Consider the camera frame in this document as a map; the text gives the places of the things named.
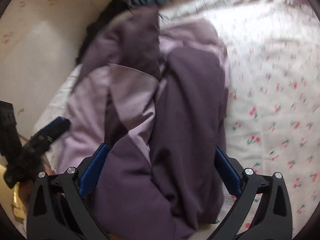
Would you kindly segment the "lilac purple jacket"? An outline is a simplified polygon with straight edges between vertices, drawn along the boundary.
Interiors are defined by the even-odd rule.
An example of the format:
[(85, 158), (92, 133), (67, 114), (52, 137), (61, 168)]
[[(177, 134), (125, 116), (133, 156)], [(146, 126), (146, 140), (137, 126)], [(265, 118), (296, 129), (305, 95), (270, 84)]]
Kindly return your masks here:
[(120, 14), (86, 50), (55, 169), (107, 144), (87, 198), (100, 225), (122, 239), (188, 239), (223, 204), (214, 158), (226, 144), (228, 89), (227, 50), (208, 20)]

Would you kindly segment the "black clothing pile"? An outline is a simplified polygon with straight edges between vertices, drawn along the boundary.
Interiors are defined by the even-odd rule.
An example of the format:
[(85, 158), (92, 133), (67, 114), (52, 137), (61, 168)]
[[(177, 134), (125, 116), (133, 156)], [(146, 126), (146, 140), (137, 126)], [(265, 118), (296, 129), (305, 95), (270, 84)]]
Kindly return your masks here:
[(104, 26), (108, 25), (114, 17), (127, 10), (129, 10), (129, 6), (123, 0), (112, 0), (108, 3), (107, 7), (100, 13), (98, 18), (87, 26), (85, 38), (81, 43), (78, 55), (75, 59), (76, 65), (79, 65), (82, 62), (82, 58), (84, 57), (87, 48), (94, 40), (97, 33), (99, 33)]

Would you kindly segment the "cherry print bed quilt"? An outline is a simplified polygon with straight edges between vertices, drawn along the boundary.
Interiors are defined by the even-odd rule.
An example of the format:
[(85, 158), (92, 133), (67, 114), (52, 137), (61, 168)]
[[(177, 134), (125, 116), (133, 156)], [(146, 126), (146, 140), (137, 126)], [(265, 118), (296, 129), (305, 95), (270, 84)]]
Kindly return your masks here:
[[(312, 7), (295, 0), (193, 0), (125, 12), (143, 8), (157, 9), (164, 24), (204, 18), (213, 25), (229, 69), (226, 144), (217, 148), (257, 174), (281, 173), (291, 204), (291, 239), (319, 239), (319, 20)], [(81, 67), (59, 104), (63, 118)], [(216, 220), (201, 223), (194, 234), (204, 224), (215, 231), (227, 215), (235, 197), (223, 182), (222, 192)], [(249, 228), (260, 198), (238, 233)]]

